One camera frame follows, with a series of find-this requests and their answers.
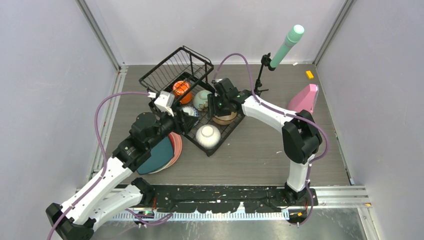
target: mint green cylinder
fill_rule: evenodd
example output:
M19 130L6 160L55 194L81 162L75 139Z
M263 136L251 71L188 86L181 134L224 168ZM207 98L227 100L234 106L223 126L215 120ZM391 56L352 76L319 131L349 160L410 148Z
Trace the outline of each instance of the mint green cylinder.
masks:
M272 58L271 63L269 64L272 68L276 68L287 53L296 45L302 38L305 32L305 28L302 25L294 25L294 27L287 33L285 41L279 47L277 53Z

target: small yellow object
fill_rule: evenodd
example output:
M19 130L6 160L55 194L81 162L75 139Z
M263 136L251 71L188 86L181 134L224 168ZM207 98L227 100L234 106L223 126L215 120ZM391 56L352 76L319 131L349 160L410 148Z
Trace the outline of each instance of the small yellow object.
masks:
M311 72L311 71L306 71L306 76L307 76L307 78L308 78L309 80L314 79L314 75L312 74L312 72Z

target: stacked plates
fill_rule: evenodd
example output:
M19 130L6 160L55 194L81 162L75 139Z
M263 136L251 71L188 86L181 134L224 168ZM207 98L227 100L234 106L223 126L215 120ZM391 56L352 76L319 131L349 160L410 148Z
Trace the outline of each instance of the stacked plates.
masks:
M151 157L137 169L138 174L154 174L169 168L180 157L182 149L181 136L171 132L151 150Z

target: pink dustpan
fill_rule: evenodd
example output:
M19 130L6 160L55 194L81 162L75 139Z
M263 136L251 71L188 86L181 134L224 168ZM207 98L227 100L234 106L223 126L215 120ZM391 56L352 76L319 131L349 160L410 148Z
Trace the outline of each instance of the pink dustpan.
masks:
M306 110L311 114L314 112L317 102L319 87L316 84L309 84L288 103L288 110L300 112Z

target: brown bowl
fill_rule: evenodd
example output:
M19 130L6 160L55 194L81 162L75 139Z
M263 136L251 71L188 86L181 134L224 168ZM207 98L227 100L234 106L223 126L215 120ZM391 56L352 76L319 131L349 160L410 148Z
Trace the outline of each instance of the brown bowl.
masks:
M234 119L237 117L237 112L232 112L230 115L226 116L214 116L212 117L212 120L219 125L228 125L232 122L234 122Z

